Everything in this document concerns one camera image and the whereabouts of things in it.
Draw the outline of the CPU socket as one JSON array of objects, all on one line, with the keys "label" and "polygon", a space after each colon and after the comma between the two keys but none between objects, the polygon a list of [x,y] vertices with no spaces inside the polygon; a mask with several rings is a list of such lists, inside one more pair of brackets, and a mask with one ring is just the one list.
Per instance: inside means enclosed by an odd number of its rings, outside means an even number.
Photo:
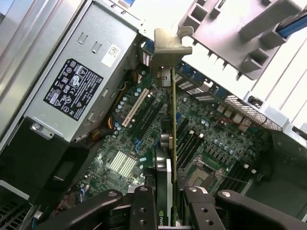
[{"label": "CPU socket", "polygon": [[202,156],[197,156],[190,165],[190,171],[187,175],[189,186],[199,186],[205,188],[207,191],[213,191],[219,182],[226,176],[228,172],[220,166],[217,169],[209,166]]}]

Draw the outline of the silver chipset heatsink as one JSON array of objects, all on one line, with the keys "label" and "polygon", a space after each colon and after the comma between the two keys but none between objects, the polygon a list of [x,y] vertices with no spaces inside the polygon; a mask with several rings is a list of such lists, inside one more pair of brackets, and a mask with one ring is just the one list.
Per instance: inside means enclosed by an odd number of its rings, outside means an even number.
[{"label": "silver chipset heatsink", "polygon": [[109,169],[122,177],[129,177],[136,165],[137,161],[135,159],[121,151],[118,151],[109,165]]}]

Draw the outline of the green motherboard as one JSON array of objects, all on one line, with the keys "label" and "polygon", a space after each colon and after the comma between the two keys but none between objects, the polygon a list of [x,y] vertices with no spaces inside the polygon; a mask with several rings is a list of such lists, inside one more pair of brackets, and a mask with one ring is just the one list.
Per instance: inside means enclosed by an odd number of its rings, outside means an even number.
[{"label": "green motherboard", "polygon": [[[153,149],[158,146],[160,117],[166,112],[166,106],[162,106],[141,140],[134,139],[130,131],[145,101],[151,96],[163,101],[165,92],[157,87],[146,66],[138,66],[132,74],[138,76],[139,82],[127,87],[107,121],[106,126],[112,129],[112,133],[103,139],[98,155],[77,184],[80,201],[110,188],[125,193],[133,185],[144,184],[144,170],[154,167]],[[128,126],[122,126],[145,88],[149,92],[144,101]],[[182,90],[176,91],[176,99],[177,166],[184,171],[186,179],[192,161],[201,155],[209,166],[228,169],[214,190],[208,191],[210,194],[223,189],[240,193],[250,186],[252,177],[257,173],[260,155],[272,144],[269,134],[219,102],[201,103]],[[137,161],[129,177],[122,177],[109,169],[118,151]]]}]

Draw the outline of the black expansion slot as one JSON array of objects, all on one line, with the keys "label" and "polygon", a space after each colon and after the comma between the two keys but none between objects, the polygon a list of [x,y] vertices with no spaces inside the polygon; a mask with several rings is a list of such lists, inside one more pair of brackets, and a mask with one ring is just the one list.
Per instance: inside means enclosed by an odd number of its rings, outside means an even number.
[{"label": "black expansion slot", "polygon": [[141,140],[147,129],[160,112],[164,103],[151,96],[145,101],[145,106],[137,113],[136,122],[132,125],[130,134],[134,139]]}]

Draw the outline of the white expansion slot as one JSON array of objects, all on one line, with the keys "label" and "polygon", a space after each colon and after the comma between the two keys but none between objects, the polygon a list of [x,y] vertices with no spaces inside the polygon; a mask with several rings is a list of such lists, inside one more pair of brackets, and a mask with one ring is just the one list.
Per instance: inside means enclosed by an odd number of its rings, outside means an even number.
[{"label": "white expansion slot", "polygon": [[145,97],[147,96],[149,90],[147,88],[145,88],[142,93],[140,94],[140,96],[138,97],[137,101],[135,102],[135,104],[133,105],[133,107],[131,108],[131,110],[129,111],[129,113],[127,114],[127,116],[125,117],[124,121],[122,122],[122,126],[127,127],[129,122],[132,120],[133,116],[136,114],[137,110],[139,109],[140,105],[142,104],[142,102],[144,101]]}]

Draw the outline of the black open PC case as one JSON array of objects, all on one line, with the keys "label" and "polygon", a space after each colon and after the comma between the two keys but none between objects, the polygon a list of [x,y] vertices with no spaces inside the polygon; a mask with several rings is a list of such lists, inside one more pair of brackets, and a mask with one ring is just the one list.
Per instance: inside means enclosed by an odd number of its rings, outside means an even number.
[{"label": "black open PC case", "polygon": [[[27,118],[25,112],[44,80],[44,70],[87,1],[0,0],[0,154]],[[132,71],[144,65],[150,74],[155,29],[176,36],[179,28],[191,27],[179,23],[194,0],[135,0],[130,7],[119,0],[110,1],[139,21],[137,62],[126,71],[107,117],[86,137],[74,141],[89,138],[100,147],[112,133],[106,125],[114,108],[127,87],[139,82]],[[192,47],[192,53],[176,65],[176,91],[182,90],[202,104],[223,104],[264,129],[272,143],[260,155],[251,185],[237,193],[307,223],[307,51],[299,56],[307,46],[307,36],[303,42],[292,43],[297,32],[290,35],[260,78],[251,80],[197,43],[193,33],[182,38],[182,45]],[[297,59],[300,65],[294,67]],[[157,77],[150,76],[159,87]],[[0,230],[37,230],[38,224],[95,196],[80,201],[78,182],[51,206],[32,205],[0,186]],[[176,226],[157,224],[157,230],[192,230],[183,224],[178,208],[177,189]]]}]

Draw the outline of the black fan shroud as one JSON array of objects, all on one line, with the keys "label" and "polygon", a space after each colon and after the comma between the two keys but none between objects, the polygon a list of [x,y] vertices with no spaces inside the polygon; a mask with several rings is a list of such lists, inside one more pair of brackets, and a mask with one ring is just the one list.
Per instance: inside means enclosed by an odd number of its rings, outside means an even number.
[{"label": "black fan shroud", "polygon": [[85,138],[68,142],[47,139],[26,118],[0,154],[0,186],[32,205],[54,205],[83,176],[100,148]]}]

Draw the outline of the grey power supply unit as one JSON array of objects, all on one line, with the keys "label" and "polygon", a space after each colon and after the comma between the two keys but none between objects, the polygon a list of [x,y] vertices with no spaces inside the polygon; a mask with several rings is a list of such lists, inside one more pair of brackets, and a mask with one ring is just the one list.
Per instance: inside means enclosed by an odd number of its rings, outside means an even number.
[{"label": "grey power supply unit", "polygon": [[107,117],[137,62],[139,21],[110,0],[88,0],[43,72],[25,112],[45,139],[80,140]]}]

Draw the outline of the grey parts rack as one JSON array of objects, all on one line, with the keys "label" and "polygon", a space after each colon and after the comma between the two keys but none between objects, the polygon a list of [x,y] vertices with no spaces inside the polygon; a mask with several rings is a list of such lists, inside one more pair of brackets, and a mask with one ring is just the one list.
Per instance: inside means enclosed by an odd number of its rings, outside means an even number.
[{"label": "grey parts rack", "polygon": [[307,0],[194,0],[180,21],[194,40],[257,80],[289,36],[287,22],[307,13]]}]

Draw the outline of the blue disk carrier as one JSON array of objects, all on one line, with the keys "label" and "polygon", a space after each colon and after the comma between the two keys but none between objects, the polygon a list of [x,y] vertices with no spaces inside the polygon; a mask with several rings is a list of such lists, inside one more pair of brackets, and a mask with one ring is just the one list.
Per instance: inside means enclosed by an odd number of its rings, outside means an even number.
[{"label": "blue disk carrier", "polygon": [[307,27],[307,11],[299,13],[281,22],[278,25],[276,32],[281,37],[287,38],[305,27]]}]

